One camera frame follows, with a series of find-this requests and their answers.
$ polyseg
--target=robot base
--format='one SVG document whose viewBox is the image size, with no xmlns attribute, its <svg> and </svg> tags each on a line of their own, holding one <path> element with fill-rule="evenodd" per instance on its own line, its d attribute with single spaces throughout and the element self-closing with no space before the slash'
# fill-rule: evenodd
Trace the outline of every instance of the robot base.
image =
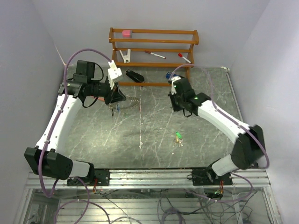
<svg viewBox="0 0 299 224">
<path fill-rule="evenodd" d="M 220 177 L 213 177 L 211 181 L 207 175 L 207 167 L 196 167 L 192 169 L 189 179 L 192 178 L 193 186 L 206 186 L 206 185 L 220 185 L 220 182 L 223 181 L 224 185 L 232 185 L 232 177 L 230 173 L 227 173 Z"/>
</svg>

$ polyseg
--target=white clip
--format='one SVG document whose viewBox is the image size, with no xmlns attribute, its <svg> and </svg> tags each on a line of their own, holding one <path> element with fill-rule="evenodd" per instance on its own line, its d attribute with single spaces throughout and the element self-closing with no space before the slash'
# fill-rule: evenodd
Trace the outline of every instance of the white clip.
<svg viewBox="0 0 299 224">
<path fill-rule="evenodd" d="M 120 54 L 122 56 L 124 63 L 130 63 L 131 49 L 128 49 L 127 55 L 123 55 L 121 50 L 120 50 Z"/>
</svg>

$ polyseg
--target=red marker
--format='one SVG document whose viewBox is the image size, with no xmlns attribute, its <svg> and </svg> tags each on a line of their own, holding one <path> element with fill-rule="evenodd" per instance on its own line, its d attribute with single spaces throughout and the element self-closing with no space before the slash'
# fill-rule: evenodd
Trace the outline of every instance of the red marker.
<svg viewBox="0 0 299 224">
<path fill-rule="evenodd" d="M 185 61 L 187 61 L 188 63 L 191 63 L 187 58 L 185 58 L 181 53 L 178 54 L 178 56 L 182 57 Z"/>
</svg>

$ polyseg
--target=black bracket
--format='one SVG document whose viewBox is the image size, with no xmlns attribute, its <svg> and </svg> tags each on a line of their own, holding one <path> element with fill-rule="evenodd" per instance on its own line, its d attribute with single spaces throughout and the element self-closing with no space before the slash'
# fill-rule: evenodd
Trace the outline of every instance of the black bracket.
<svg viewBox="0 0 299 224">
<path fill-rule="evenodd" d="M 81 178 L 87 186 L 109 186 L 110 171 L 108 169 L 94 169 L 91 164 L 90 172 L 86 178 Z M 67 186 L 83 186 L 83 184 L 76 179 L 68 179 Z"/>
<path fill-rule="evenodd" d="M 205 186 L 205 185 L 220 185 L 220 181 L 223 181 L 223 185 L 232 185 L 233 181 L 231 179 L 230 173 L 227 173 L 223 176 L 216 176 L 210 180 L 207 175 L 207 168 L 206 167 L 196 167 L 192 170 L 190 178 L 192 178 L 193 186 Z"/>
</svg>

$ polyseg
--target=blue object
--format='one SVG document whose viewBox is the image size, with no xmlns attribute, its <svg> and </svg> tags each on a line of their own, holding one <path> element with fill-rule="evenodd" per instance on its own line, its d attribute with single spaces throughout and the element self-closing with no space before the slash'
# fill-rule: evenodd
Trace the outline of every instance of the blue object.
<svg viewBox="0 0 299 224">
<path fill-rule="evenodd" d="M 169 77 L 170 77 L 171 73 L 172 73 L 172 72 L 171 72 L 171 71 L 169 71 L 169 72 L 166 74 L 166 78 L 167 78 L 167 79 L 169 79 Z"/>
</svg>

